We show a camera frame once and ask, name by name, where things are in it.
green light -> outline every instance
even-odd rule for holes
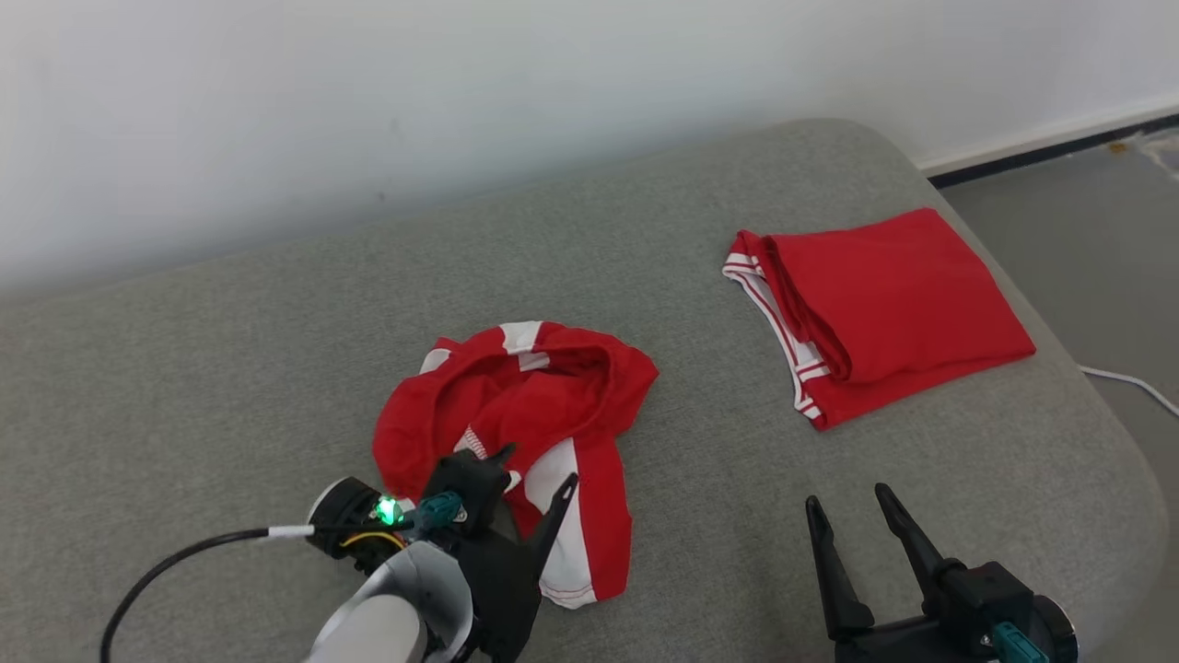
[[[376,517],[386,525],[396,525],[403,517],[397,500],[391,497],[382,497],[376,503]]]

white wall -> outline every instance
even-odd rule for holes
[[[0,290],[809,116],[966,163],[1179,110],[1177,25],[1174,0],[0,0]]]

white cable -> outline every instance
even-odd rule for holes
[[[1109,372],[1109,370],[1101,370],[1100,368],[1089,368],[1088,366],[1081,366],[1081,365],[1076,365],[1076,368],[1080,368],[1081,373],[1085,373],[1087,375],[1094,375],[1096,378],[1107,378],[1109,380],[1120,380],[1122,382],[1129,382],[1131,385],[1137,385],[1137,386],[1146,389],[1147,394],[1151,394],[1152,396],[1154,396],[1154,400],[1157,400],[1160,403],[1162,403],[1162,407],[1170,409],[1171,414],[1174,414],[1175,416],[1179,416],[1179,407],[1175,407],[1175,403],[1168,401],[1166,399],[1166,396],[1164,396],[1162,394],[1160,394],[1158,392],[1158,389],[1155,389],[1154,387],[1152,387],[1152,386],[1147,385],[1146,382],[1139,380],[1138,378],[1134,378],[1133,375],[1122,375],[1121,373],[1113,373],[1113,372]]]
[[[315,525],[277,525],[270,527],[268,537],[271,539],[301,539],[315,533]]]

gray floor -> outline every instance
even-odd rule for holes
[[[1135,375],[1179,402],[1179,179],[1131,144],[942,193],[1078,362]],[[1154,468],[1172,525],[1154,592],[1118,637],[1085,659],[1174,661],[1179,419],[1137,387],[1092,380]]]

red and white garment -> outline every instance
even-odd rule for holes
[[[821,431],[1035,346],[987,265],[933,209],[851,230],[738,232],[722,273],[782,343]]]
[[[618,339],[554,322],[515,322],[466,342],[439,339],[421,373],[389,396],[373,442],[386,487],[421,499],[437,460],[468,448],[480,458],[509,442],[514,483],[505,500],[532,534],[571,472],[578,490],[540,579],[565,608],[626,589],[631,516],[614,438],[631,427],[659,375]]]

